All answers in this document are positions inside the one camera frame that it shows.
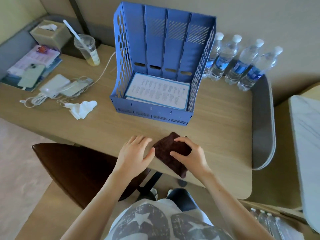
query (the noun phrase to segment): white t-shirt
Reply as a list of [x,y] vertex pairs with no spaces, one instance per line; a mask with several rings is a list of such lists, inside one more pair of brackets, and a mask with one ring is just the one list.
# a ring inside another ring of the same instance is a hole
[[212,225],[200,210],[182,212],[170,199],[142,199],[124,210],[113,222],[105,240],[214,239],[232,240]]

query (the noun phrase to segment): shoe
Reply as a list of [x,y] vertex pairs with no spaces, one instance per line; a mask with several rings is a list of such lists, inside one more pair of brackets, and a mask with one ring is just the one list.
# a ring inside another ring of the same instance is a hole
[[155,200],[157,201],[158,200],[158,190],[156,190],[155,188],[152,188],[150,190],[150,192],[154,195]]
[[169,194],[173,191],[173,189],[169,190],[167,193],[167,197],[169,196]]

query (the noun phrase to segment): blue bottle label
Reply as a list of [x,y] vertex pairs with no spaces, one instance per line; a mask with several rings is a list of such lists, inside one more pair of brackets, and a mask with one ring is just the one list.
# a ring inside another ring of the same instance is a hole
[[226,60],[222,57],[218,57],[217,61],[216,61],[216,66],[221,69],[224,70],[227,68],[228,64],[230,63],[230,60]]
[[237,64],[232,68],[232,70],[237,74],[242,74],[248,68],[248,66],[249,65],[238,61]]
[[260,71],[258,68],[256,68],[255,66],[253,68],[250,69],[250,71],[248,72],[248,76],[251,80],[258,80],[260,77],[262,77],[264,75],[263,71]]
[[214,60],[208,60],[205,66],[206,68],[211,68],[213,64],[214,64]]

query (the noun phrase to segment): brown chair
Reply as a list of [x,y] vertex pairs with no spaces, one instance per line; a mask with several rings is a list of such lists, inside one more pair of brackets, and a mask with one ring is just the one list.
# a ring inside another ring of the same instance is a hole
[[[40,143],[32,146],[42,165],[59,187],[81,208],[85,208],[102,188],[117,158],[84,146]],[[119,201],[135,190],[147,194],[162,173],[156,172],[140,187],[150,169],[144,170],[127,186]]]

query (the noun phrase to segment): plastic cup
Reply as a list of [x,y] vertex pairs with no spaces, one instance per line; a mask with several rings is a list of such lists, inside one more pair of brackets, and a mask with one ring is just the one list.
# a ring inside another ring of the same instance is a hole
[[94,37],[86,34],[79,34],[79,37],[83,40],[84,44],[88,47],[88,52],[82,44],[74,37],[74,46],[82,53],[85,60],[91,66],[97,66],[100,64],[100,59],[98,56],[97,48],[96,48],[96,41]]

